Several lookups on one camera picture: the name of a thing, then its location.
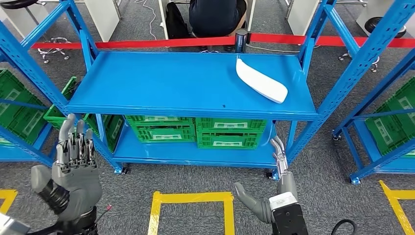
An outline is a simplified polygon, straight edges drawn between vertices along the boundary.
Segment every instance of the gray robotic hand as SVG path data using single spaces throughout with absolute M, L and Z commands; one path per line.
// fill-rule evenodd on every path
M 240 183 L 235 183 L 236 197 L 258 219 L 271 224 L 274 235 L 308 235 L 307 227 L 298 202 L 296 182 L 293 173 L 288 170 L 287 157 L 282 141 L 275 136 L 270 140 L 276 152 L 273 157 L 277 162 L 277 195 L 269 199 L 257 200 L 248 195 Z
M 44 165 L 31 170 L 33 190 L 61 222 L 88 214 L 102 196 L 92 130 L 84 135 L 84 121 L 79 120 L 76 129 L 74 123 L 75 115 L 69 114 L 59 132 L 52 171 Z

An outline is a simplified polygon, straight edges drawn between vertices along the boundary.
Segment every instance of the person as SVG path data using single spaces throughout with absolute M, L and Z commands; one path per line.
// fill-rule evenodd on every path
M 189 21 L 196 37 L 233 36 L 246 17 L 245 0 L 191 0 Z

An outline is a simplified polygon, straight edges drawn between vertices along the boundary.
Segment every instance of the lower shelf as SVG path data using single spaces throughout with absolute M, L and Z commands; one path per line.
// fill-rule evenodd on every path
M 46 124 L 36 139 L 33 147 L 40 150 L 48 137 L 52 125 Z M 27 154 L 25 151 L 16 146 L 0 145 L 0 162 L 31 162 L 38 161 L 34 156 Z
M 114 159 L 120 163 L 209 165 L 272 168 L 276 167 L 268 143 L 269 133 L 275 136 L 271 122 L 268 123 L 260 145 L 255 150 L 199 149 L 196 143 L 141 143 L 130 126 L 124 125 Z
M 376 173 L 415 174 L 415 158 L 401 157 L 375 171 Z
M 366 150 L 371 162 L 375 162 L 383 156 L 377 149 L 376 142 L 373 139 L 364 120 L 354 121 L 355 130 L 359 136 L 360 142 Z M 394 174 L 415 174 L 415 158 L 400 157 L 375 170 L 376 173 L 394 173 Z

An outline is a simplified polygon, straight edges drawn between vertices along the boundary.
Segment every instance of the blue metal shelf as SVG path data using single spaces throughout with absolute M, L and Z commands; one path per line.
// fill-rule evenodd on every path
M 33 145 L 29 145 L 25 143 L 26 146 L 22 146 L 22 143 L 14 143 L 15 145 L 1 145 L 0 144 L 0 162 L 41 162 L 45 165 L 52 166 L 54 156 L 53 154 L 49 154 L 46 156 L 40 150 L 42 149 L 43 145 L 47 137 L 49 136 L 50 131 L 52 130 L 51 124 L 46 124 L 42 131 L 40 132 L 38 138 L 34 142 Z M 2 133 L 5 136 L 11 136 L 12 133 Z M 34 149 L 32 154 L 29 154 L 27 151 L 28 149 Z
M 366 127 L 365 121 L 356 120 L 353 123 L 360 142 L 364 146 L 366 153 L 368 154 L 371 163 L 376 162 L 382 158 L 379 150 L 377 149 L 376 142 L 373 139 L 369 129 Z M 377 169 L 374 173 L 411 173 L 415 174 L 415 158 L 405 158 L 402 156 L 396 160 L 385 164 Z
M 246 85 L 236 74 L 237 56 L 284 84 L 286 100 L 277 104 Z M 74 113 L 182 117 L 319 116 L 298 58 L 269 54 L 101 52 L 67 108 Z
M 415 138 L 409 140 L 403 145 L 399 146 L 392 152 L 382 156 L 379 152 L 376 142 L 365 124 L 365 120 L 369 117 L 378 117 L 383 115 L 395 115 L 400 113 L 410 113 L 410 110 L 393 110 L 384 113 L 375 113 L 370 115 L 363 115 L 362 113 L 373 103 L 384 91 L 386 91 L 397 79 L 401 78 L 407 71 L 412 69 L 415 65 L 415 49 L 412 49 L 398 65 L 365 97 L 365 99 L 357 105 L 357 107 L 346 117 L 345 120 L 333 131 L 334 137 L 339 137 L 340 134 L 345 136 L 345 139 L 350 147 L 350 151 L 358 167 L 358 171 L 350 175 L 350 181 L 353 184 L 359 184 L 360 180 L 373 173 L 401 173 L 401 174 L 415 174 L 415 158 L 408 158 L 404 155 L 415 149 Z M 370 163 L 364 165 L 356 150 L 355 143 L 349 135 L 348 128 L 353 127 L 359 137 L 359 141 L 364 147 Z
M 120 163 L 149 163 L 175 165 L 210 165 L 275 168 L 272 157 L 274 148 L 268 144 L 269 130 L 275 129 L 269 122 L 256 150 L 199 149 L 196 143 L 151 143 L 138 141 L 131 127 L 124 126 L 114 153 Z
M 415 10 L 414 0 L 395 0 L 365 44 L 358 48 L 335 11 L 335 4 L 336 0 L 322 0 L 298 54 L 239 54 L 248 65 L 288 88 L 287 99 L 282 104 L 267 100 L 237 77 L 237 54 L 98 51 L 73 0 L 60 0 L 58 7 L 22 43 L 16 41 L 0 23 L 0 52 L 64 115 L 71 112 L 98 114 L 101 139 L 94 137 L 95 148 L 116 173 L 121 173 L 120 162 L 274 168 L 271 155 L 274 150 L 270 144 L 246 152 L 198 150 L 194 144 L 144 145 L 138 143 L 135 137 L 132 138 L 129 129 L 124 130 L 114 155 L 106 147 L 99 114 L 290 120 L 286 149 L 288 162 L 291 163 Z M 88 71 L 70 101 L 62 96 L 27 53 L 27 49 L 65 11 L 80 37 Z M 332 20 L 346 47 L 352 52 L 353 60 L 316 109 L 306 78 L 315 42 L 328 20 Z M 295 139 L 298 121 L 308 123 Z M 192 154 L 179 156 L 186 152 Z M 227 159 L 220 158 L 226 154 L 229 154 Z

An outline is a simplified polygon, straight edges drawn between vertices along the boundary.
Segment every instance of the black backpack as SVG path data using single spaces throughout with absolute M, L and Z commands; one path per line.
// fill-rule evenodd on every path
M 166 27 L 169 39 L 190 38 L 187 24 L 174 2 L 170 2 L 166 7 Z

